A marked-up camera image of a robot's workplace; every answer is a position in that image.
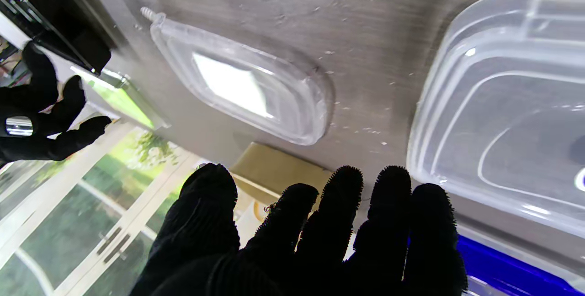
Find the transparent plastic container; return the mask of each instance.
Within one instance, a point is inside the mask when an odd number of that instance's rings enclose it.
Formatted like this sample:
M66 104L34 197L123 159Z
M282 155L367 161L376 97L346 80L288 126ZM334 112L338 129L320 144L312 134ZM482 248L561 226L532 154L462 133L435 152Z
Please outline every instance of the transparent plastic container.
M328 119L326 88L284 59L143 7L156 46L205 104L294 144L315 144Z
M585 238L585 0L480 0L460 13L407 165L421 182Z

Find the black glove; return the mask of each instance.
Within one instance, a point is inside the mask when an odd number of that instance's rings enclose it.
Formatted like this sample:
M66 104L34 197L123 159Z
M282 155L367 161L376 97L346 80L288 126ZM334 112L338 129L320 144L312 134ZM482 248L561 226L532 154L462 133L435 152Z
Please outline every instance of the black glove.
M401 167L378 176L343 261L362 187L359 170L338 169L307 220L318 191L289 186L239 250L236 186L224 167L205 165L183 185L130 295L460 296L467 277L447 194L434 184L411 194Z
M105 116L85 121L79 130L69 127L85 105L81 78L73 76L59 97L57 77L51 61L35 44L28 42L22 59L32 72L28 85L0 88L0 164L21 159L63 160L92 144L104 134L111 119ZM39 113L53 105L50 113ZM32 123L32 135L15 136L7 131L6 120L26 117ZM56 139L47 138L61 133Z

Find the glove fingertip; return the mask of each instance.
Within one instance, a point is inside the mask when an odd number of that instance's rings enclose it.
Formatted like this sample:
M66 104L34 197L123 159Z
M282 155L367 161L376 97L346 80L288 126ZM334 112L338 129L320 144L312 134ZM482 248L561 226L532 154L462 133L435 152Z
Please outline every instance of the glove fingertip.
M340 205L357 211L363 187L363 175L359 169L348 165L339 167L323 189L319 211Z

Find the glass door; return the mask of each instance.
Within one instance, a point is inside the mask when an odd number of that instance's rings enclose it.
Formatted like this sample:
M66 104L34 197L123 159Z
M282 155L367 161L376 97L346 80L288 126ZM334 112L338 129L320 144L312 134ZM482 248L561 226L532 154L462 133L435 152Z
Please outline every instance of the glass door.
M98 263L109 265L129 248L140 233L133 222L156 199L163 202L161 192L196 161L192 156L135 127L108 132L0 223L0 289L13 296L81 294L79 282L88 284Z
M133 215L68 296L126 296L146 264L148 252L184 181L203 160L188 154L182 165L163 181L150 202Z

